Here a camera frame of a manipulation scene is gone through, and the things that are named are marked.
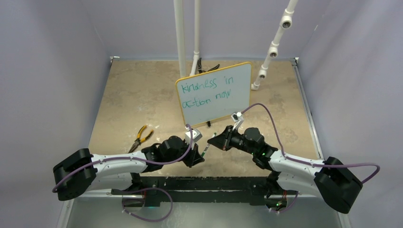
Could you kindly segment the yellow framed whiteboard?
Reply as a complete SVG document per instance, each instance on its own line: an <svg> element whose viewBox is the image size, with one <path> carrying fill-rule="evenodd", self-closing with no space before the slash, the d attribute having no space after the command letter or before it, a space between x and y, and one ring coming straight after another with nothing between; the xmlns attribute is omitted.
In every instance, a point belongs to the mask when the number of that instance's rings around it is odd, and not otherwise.
<svg viewBox="0 0 403 228"><path fill-rule="evenodd" d="M215 121L250 105L252 63L243 62L175 82L184 124Z"/></svg>

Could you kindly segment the white green marker pen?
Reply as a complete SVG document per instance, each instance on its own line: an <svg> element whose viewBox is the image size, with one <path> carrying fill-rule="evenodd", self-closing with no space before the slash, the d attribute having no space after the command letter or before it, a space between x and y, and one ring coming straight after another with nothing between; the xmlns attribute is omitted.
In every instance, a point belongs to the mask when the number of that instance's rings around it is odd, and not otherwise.
<svg viewBox="0 0 403 228"><path fill-rule="evenodd" d="M216 135L217 135L217 133L214 133L211 138L214 138ZM204 157L204 156L205 156L205 154L206 154L207 150L209 149L210 145L211 145L211 144L210 144L209 142L207 142L207 145L206 145L206 147L204 148L204 150L203 150L203 152L202 152L202 154L201 154L201 157Z"/></svg>

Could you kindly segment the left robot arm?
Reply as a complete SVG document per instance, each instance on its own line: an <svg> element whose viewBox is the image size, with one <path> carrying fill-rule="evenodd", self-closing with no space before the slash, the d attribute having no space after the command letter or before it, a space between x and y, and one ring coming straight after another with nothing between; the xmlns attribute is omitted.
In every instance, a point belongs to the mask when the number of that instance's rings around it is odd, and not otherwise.
<svg viewBox="0 0 403 228"><path fill-rule="evenodd" d="M137 194L142 187L135 175L160 170L163 166L183 162L192 167L204 162L198 152L200 133L186 133L185 138L171 136L141 150L126 154L99 155L83 148L53 168L53 193L60 201L71 200L87 191L116 189Z"/></svg>

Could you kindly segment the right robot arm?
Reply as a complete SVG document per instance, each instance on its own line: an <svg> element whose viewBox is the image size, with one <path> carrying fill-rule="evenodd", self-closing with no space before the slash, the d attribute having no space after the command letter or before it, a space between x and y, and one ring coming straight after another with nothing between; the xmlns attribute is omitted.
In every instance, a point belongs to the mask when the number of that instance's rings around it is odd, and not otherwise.
<svg viewBox="0 0 403 228"><path fill-rule="evenodd" d="M281 150L265 142L256 127L239 133L229 125L207 142L223 151L235 148L249 153L259 168L269 170L270 175L263 186L267 197L287 190L295 191L318 197L330 208L347 214L363 187L363 183L344 168L339 159L286 158Z"/></svg>

